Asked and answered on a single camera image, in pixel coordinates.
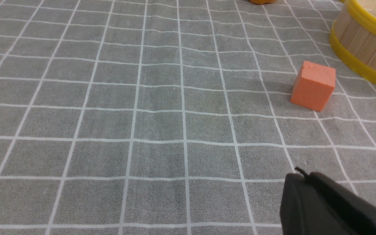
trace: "fabric surface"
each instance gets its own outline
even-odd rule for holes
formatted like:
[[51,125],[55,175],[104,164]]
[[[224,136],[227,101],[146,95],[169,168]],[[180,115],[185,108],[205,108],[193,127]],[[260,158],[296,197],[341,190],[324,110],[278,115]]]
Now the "fabric surface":
[[[337,0],[0,0],[0,234],[282,233],[284,177],[376,205],[376,86]],[[321,113],[289,102],[334,67]]]

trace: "yellow rim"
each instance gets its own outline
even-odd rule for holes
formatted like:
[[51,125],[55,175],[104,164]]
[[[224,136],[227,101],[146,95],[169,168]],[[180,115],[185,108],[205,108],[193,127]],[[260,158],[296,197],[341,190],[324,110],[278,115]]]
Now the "yellow rim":
[[358,73],[364,79],[374,83],[376,85],[376,71],[360,62],[356,57],[354,57],[350,52],[348,52],[335,34],[335,24],[333,24],[332,31],[330,33],[330,45],[336,55],[345,63],[349,68]]
[[349,15],[361,26],[376,35],[376,17],[367,12],[357,0],[347,0],[345,3]]

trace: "orange cube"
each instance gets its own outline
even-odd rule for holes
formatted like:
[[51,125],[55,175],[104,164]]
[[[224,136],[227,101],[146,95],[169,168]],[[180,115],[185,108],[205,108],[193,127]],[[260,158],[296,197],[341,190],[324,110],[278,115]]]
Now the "orange cube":
[[291,103],[320,112],[335,86],[334,68],[304,61],[292,88]]

